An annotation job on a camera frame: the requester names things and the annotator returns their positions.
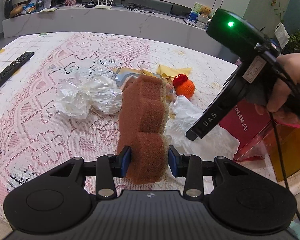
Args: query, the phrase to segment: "snack package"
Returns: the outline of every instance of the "snack package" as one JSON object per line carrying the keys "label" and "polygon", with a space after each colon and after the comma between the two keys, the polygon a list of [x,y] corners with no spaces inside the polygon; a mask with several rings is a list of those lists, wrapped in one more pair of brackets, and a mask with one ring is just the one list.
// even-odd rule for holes
{"label": "snack package", "polygon": [[172,82],[168,81],[167,79],[161,78],[159,74],[151,73],[145,69],[138,70],[138,69],[132,69],[127,67],[113,68],[112,71],[114,72],[115,82],[117,86],[121,88],[122,91],[124,91],[124,89],[128,87],[129,83],[132,83],[136,78],[138,78],[140,74],[145,74],[145,75],[150,75],[150,76],[160,78],[165,82],[167,101],[175,102],[177,98],[177,94],[176,91],[174,90],[174,86]]}
{"label": "snack package", "polygon": [[30,0],[30,3],[27,6],[24,6],[23,9],[26,13],[32,13],[35,11],[35,4],[37,0]]}

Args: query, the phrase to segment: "black cable bundle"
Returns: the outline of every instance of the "black cable bundle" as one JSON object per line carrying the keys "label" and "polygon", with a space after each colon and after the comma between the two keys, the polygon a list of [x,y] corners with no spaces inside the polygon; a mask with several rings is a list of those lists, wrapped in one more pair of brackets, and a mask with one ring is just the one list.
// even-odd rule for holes
{"label": "black cable bundle", "polygon": [[143,13],[153,13],[153,14],[155,14],[154,12],[146,12],[146,11],[142,11],[140,6],[138,6],[138,5],[136,5],[136,4],[133,4],[133,3],[131,3],[131,4],[129,4],[128,6],[126,6],[126,5],[124,5],[124,4],[122,3],[122,1],[121,1],[121,5],[122,5],[123,7],[125,7],[125,8],[127,8],[127,9],[130,10],[130,11],[134,11],[134,12],[143,12]]}
{"label": "black cable bundle", "polygon": [[[278,78],[280,78],[282,81],[284,81],[288,85],[288,87],[291,89],[294,96],[300,100],[300,93],[299,93],[295,83],[292,81],[291,77],[289,76],[289,74],[283,69],[283,67],[278,62],[275,64],[275,68],[278,72],[280,72],[280,74],[277,75]],[[288,190],[290,190],[289,185],[288,185],[288,180],[287,180],[287,174],[286,174],[286,171],[285,171],[285,168],[284,168],[282,151],[281,151],[281,144],[280,144],[280,140],[279,140],[277,127],[276,127],[276,124],[275,124],[275,121],[274,121],[274,118],[273,118],[273,114],[271,112],[269,112],[269,115],[270,115],[270,118],[271,118],[271,124],[272,124],[273,130],[274,130],[275,140],[277,142],[279,160],[280,160],[280,166],[281,166],[281,171],[282,171],[282,175],[283,175],[284,184],[285,184],[286,188]],[[296,215],[297,215],[297,217],[300,221],[300,213],[299,213],[298,209],[297,209]]]}

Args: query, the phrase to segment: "photo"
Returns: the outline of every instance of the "photo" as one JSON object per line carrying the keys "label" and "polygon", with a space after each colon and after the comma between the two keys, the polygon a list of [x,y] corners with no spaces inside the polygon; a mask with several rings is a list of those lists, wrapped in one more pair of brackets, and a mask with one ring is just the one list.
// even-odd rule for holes
{"label": "photo", "polygon": [[207,6],[204,6],[204,5],[196,2],[196,3],[194,3],[194,5],[192,7],[192,10],[191,10],[188,20],[190,22],[196,23],[198,20],[198,15],[203,13],[204,8],[209,10],[209,13],[206,13],[207,16],[209,16],[209,17],[212,17],[214,15],[214,13],[216,12],[214,9],[210,9]]}
{"label": "photo", "polygon": [[65,4],[66,6],[71,6],[71,5],[75,5],[76,0],[66,0]]}

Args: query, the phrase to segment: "yellow cloth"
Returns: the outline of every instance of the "yellow cloth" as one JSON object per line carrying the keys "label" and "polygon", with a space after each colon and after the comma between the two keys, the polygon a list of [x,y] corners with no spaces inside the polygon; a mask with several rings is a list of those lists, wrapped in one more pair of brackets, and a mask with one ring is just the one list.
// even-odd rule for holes
{"label": "yellow cloth", "polygon": [[165,65],[159,65],[156,73],[161,75],[162,78],[170,78],[170,77],[176,77],[179,74],[185,74],[189,76],[191,70],[192,68],[173,69]]}
{"label": "yellow cloth", "polygon": [[151,72],[145,70],[145,69],[141,69],[141,71],[143,72],[144,75],[146,76],[150,76],[150,77],[156,77],[155,75],[153,75]]}

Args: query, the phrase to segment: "finger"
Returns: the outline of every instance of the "finger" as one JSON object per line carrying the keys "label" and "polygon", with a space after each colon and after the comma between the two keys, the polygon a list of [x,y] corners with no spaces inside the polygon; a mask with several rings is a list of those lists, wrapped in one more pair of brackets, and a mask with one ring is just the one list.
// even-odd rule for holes
{"label": "finger", "polygon": [[256,109],[256,112],[260,115],[263,115],[266,111],[266,108],[264,106],[260,106],[257,104],[254,104],[254,108]]}
{"label": "finger", "polygon": [[294,113],[291,113],[291,112],[290,112],[290,113],[287,113],[285,119],[287,120],[287,123],[292,123],[292,124],[300,123],[300,120],[299,120],[299,118],[297,117],[297,115],[294,114]]}
{"label": "finger", "polygon": [[297,115],[291,112],[284,112],[282,109],[273,113],[273,118],[284,123],[297,124],[300,123]]}
{"label": "finger", "polygon": [[269,112],[274,113],[280,109],[281,106],[287,101],[291,90],[281,79],[278,79],[273,86],[272,94],[267,104]]}

